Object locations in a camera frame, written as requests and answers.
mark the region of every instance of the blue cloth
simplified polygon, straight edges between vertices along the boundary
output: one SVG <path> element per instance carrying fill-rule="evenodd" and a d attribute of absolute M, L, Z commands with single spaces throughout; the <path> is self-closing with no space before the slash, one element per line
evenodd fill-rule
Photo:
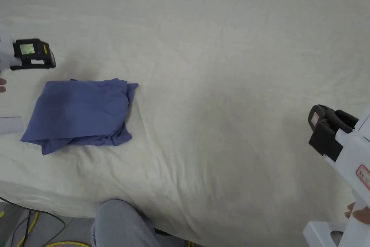
<path fill-rule="evenodd" d="M 49 81 L 37 99 L 22 142 L 41 145 L 46 155 L 65 145 L 120 145 L 132 136 L 125 120 L 138 84 Z"/>

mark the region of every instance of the gray pants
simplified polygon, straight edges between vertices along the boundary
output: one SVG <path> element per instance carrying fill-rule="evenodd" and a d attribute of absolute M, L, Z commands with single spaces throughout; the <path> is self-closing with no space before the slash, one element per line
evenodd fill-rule
<path fill-rule="evenodd" d="M 91 227 L 92 247 L 160 247 L 150 228 L 128 203 L 110 200 L 99 207 Z"/>

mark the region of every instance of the finger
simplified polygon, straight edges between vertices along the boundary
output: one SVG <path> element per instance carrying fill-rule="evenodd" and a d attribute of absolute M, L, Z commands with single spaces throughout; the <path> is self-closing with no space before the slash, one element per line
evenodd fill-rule
<path fill-rule="evenodd" d="M 366 225 L 370 225 L 370 209 L 368 207 L 353 212 L 353 216 L 360 222 L 363 222 Z"/>
<path fill-rule="evenodd" d="M 345 212 L 344 215 L 345 215 L 345 217 L 347 217 L 349 219 L 351 217 L 351 213 L 352 213 L 352 211 Z"/>
<path fill-rule="evenodd" d="M 351 203 L 351 204 L 349 204 L 349 205 L 347 206 L 347 209 L 348 209 L 348 210 L 350 210 L 350 211 L 353 211 L 353 207 L 354 207 L 354 202 L 353 202 L 353 203 Z"/>

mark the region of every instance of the green display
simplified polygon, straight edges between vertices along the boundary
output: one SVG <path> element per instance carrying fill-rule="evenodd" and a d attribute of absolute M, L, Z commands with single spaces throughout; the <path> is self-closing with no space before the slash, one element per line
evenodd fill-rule
<path fill-rule="evenodd" d="M 20 48 L 21 48 L 22 55 L 34 54 L 35 53 L 35 49 L 33 47 L 33 44 L 21 44 Z"/>

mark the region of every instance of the white bed sheet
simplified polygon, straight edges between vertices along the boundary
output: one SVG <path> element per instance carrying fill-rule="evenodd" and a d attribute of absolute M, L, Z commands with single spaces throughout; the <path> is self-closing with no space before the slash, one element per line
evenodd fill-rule
<path fill-rule="evenodd" d="M 0 195 L 66 216 L 126 200 L 206 246 L 304 246 L 309 220 L 344 220 L 350 188 L 308 145 L 318 103 L 369 103 L 370 0 L 0 0 L 15 38 L 52 70 L 5 71 L 0 116 L 28 123 L 47 80 L 138 82 L 118 147 L 0 137 Z"/>

